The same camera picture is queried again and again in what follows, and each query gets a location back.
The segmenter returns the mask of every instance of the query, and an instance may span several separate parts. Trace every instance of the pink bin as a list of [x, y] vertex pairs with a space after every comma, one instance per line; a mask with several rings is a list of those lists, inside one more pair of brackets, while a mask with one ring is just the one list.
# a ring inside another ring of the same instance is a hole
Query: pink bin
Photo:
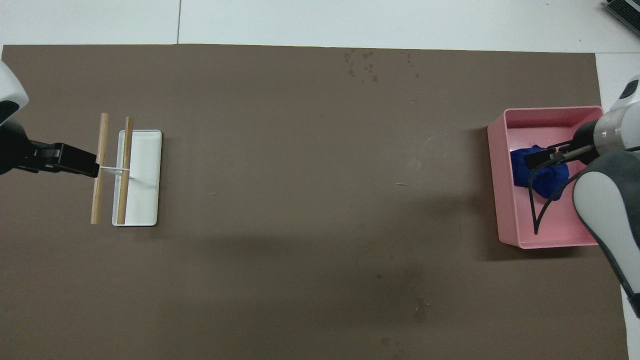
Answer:
[[[495, 212], [500, 241], [523, 249], [596, 245], [573, 208], [573, 184], [545, 212], [538, 235], [533, 233], [529, 193], [513, 184], [509, 152], [534, 144], [541, 147], [571, 140], [580, 125], [602, 116], [599, 106], [507, 109], [487, 127]], [[568, 163], [570, 176], [585, 166]], [[545, 199], [534, 192], [536, 213]]]

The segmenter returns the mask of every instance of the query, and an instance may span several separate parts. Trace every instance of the stain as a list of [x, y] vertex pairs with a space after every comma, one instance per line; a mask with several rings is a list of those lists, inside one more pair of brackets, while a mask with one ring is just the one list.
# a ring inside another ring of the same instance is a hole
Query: stain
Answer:
[[415, 297], [414, 300], [417, 302], [417, 306], [415, 308], [413, 318], [417, 323], [427, 322], [426, 308], [429, 304], [427, 304], [427, 302], [420, 296]]

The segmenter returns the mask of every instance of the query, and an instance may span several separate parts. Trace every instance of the white floor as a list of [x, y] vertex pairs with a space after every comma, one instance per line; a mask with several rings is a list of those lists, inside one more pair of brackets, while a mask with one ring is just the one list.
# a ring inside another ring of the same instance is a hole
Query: white floor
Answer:
[[[640, 38], [598, 0], [2, 0], [2, 44], [251, 44], [596, 53], [602, 106]], [[640, 320], [623, 297], [629, 357]]]

